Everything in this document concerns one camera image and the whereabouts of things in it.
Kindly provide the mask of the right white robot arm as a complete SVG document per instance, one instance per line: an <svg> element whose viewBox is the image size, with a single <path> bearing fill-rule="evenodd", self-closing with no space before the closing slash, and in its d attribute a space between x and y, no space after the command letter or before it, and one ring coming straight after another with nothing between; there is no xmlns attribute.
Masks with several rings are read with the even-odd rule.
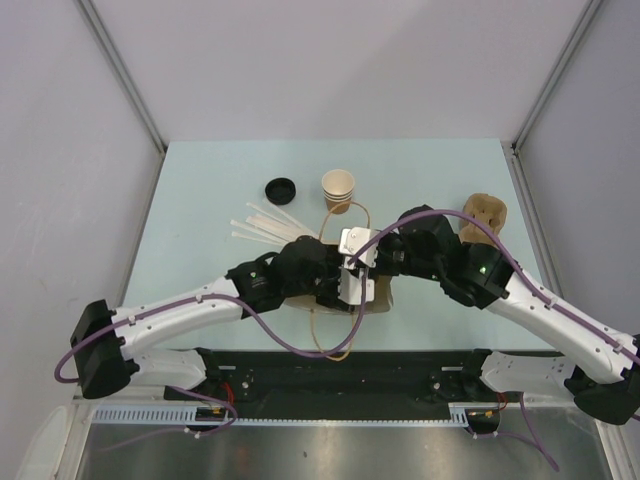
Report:
<svg viewBox="0 0 640 480"><path fill-rule="evenodd" d="M639 339L590 317L523 269L491 234L490 244L456 239L451 210L406 211L370 246L377 269L439 283L452 300L503 317L552 346L552 357L477 350L461 388L473 401L494 392L572 401L612 425L639 414Z"/></svg>

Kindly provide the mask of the beige paper takeout bag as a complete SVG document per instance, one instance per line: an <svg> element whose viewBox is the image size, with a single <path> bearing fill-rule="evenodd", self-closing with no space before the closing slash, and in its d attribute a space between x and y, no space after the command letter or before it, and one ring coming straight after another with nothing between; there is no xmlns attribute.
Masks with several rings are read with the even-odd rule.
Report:
<svg viewBox="0 0 640 480"><path fill-rule="evenodd" d="M328 213L323 220L323 223L320 228L318 239L322 240L326 225L329 221L329 218L332 215L338 215L340 213L346 212L351 205L355 204L359 208L361 208L367 217L366 225L367 227L371 226L371 215L368 209L358 202L353 201L343 201L340 203L331 203ZM294 297L293 299L286 300L285 304L287 306L293 307L295 309L304 310L309 313L309 326L310 333L314 345L319 353L324 353L325 350L322 348L319 339L316 335L316 314L318 312L328 313L329 310L325 307L321 307L316 303L315 298L312 296L299 296ZM370 303L368 306L368 313L385 313L391 310L393 306L393 295L391 290L391 277L390 276L380 276L375 284L375 298L374 301ZM328 356L327 359L333 362L342 362L351 354L353 344L355 339L352 339L347 345L346 350L343 353L338 354L337 356Z"/></svg>

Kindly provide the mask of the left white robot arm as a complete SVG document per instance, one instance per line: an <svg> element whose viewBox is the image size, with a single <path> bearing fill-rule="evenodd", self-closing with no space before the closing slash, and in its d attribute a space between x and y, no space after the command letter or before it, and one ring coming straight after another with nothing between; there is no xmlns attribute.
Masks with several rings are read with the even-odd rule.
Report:
<svg viewBox="0 0 640 480"><path fill-rule="evenodd" d="M342 261L337 247L302 236L170 300L118 310L103 300L88 304L70 339L83 397L101 399L129 385L178 387L202 400L214 397L221 376L207 366L203 350L169 350L161 343L277 310L288 298L335 294Z"/></svg>

